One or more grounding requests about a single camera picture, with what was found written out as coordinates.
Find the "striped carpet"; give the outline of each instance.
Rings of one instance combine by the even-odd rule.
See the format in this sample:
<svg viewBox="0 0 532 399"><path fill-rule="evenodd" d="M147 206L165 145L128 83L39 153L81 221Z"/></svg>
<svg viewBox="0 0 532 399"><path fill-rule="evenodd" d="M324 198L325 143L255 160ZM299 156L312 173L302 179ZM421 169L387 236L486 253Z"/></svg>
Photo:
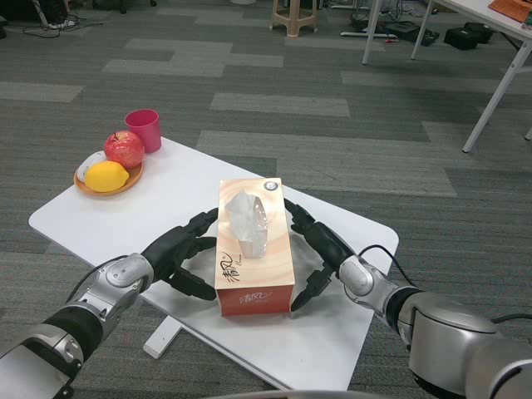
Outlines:
<svg viewBox="0 0 532 399"><path fill-rule="evenodd" d="M477 148L461 147L515 50L501 37L461 52L339 36L349 11L287 40L271 3L128 2L102 26L0 41L0 344L59 307L87 266L31 231L30 214L71 184L123 116L155 108L168 138L362 214L397 231L397 256L425 290L483 314L532 308L532 83L512 83ZM464 19L434 16L445 35ZM391 272L393 278L401 276ZM164 315L138 302L84 367L75 398L208 397L269 389L181 333L155 361L142 351ZM508 322L516 339L532 324ZM401 339L374 321L350 389L430 397Z"/></svg>

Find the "white desk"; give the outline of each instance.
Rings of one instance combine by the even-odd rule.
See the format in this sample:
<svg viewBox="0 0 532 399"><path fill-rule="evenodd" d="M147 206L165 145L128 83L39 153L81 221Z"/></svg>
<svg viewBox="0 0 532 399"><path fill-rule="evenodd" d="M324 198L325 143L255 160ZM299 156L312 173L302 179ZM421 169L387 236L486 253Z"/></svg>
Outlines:
<svg viewBox="0 0 532 399"><path fill-rule="evenodd" d="M508 88L508 85L511 83L514 76L520 72L530 71L530 68L521 67L532 50L532 31L523 29L520 22L514 21L513 19L508 18L499 12L489 9L488 6L493 2L493 0L437 0L437 2L456 12L459 12L460 14L465 15L471 20L482 22L497 31L506 33L507 35L515 37L523 42L523 46L520 48L514 60L510 64L508 71L506 71L505 76L502 78L502 81L495 90L490 102L484 109L484 112L480 116L480 119L476 123L475 128L471 132L469 139L462 149L464 152L469 152L475 144L476 139L484 129L485 124L490 119L491 114L497 107L497 104L499 104L500 99L505 94L506 89ZM369 60L369 54L372 48L372 41L375 34L375 27L377 26L377 19L379 16L379 10L381 9L381 3L382 0L373 0L372 2L372 10L370 12L369 23L367 27L369 36L367 37L366 50L364 51L364 56L362 58L362 64L364 65L366 65L367 61ZM421 39L425 34L426 22L428 21L428 17L431 15L431 10L433 7L434 1L429 0L425 16L423 17L423 21L421 23L421 30L417 36L416 45L414 46L414 51L411 55L412 60L416 58L417 50L421 44ZM531 136L532 132L529 133L525 138L529 140Z"/></svg>
<svg viewBox="0 0 532 399"><path fill-rule="evenodd" d="M37 210L29 223L94 266L140 252L167 230L218 206L220 180L253 177L257 175L163 139L162 148L147 156L144 175L131 189L112 197L89 197L72 186ZM381 244L395 252L398 237L388 227L288 187L284 194L356 251ZM214 224L207 235L216 231ZM299 292L322 261L297 234L291 236L291 245ZM369 251L365 258L387 273L390 259L383 252ZM212 284L214 251L202 253L186 267ZM222 318L217 301L186 297L163 282L143 297L178 321L168 318L164 331L155 335L171 339L182 323L196 337L283 389L347 389L372 320L371 311L349 302L336 279L292 316Z"/></svg>

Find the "pink cup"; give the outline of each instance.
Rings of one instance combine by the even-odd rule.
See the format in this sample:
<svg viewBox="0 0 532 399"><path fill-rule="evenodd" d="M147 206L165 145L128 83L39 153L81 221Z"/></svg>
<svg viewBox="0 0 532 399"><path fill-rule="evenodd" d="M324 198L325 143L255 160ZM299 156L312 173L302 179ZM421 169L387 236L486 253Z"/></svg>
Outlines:
<svg viewBox="0 0 532 399"><path fill-rule="evenodd" d="M147 154L160 148L159 114L156 111L133 111L126 116L124 122L129 131L140 137Z"/></svg>

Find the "apple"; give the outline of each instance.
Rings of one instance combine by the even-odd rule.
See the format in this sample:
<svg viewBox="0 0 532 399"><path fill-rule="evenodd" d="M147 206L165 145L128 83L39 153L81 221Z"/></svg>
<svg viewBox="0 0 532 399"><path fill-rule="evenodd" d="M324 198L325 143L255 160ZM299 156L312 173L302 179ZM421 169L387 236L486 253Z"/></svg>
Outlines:
<svg viewBox="0 0 532 399"><path fill-rule="evenodd" d="M118 162L126 169L136 167L144 158L142 140L130 131L117 131L110 135L103 150L108 160Z"/></svg>

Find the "lemon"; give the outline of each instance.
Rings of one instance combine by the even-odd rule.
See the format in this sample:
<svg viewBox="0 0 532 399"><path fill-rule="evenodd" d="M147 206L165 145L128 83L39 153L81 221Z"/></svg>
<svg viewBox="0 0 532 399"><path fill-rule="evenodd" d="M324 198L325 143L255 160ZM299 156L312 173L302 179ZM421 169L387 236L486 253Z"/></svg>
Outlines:
<svg viewBox="0 0 532 399"><path fill-rule="evenodd" d="M126 183L130 174L124 166L112 160L105 160L89 168L85 174L85 185L99 193L118 190Z"/></svg>

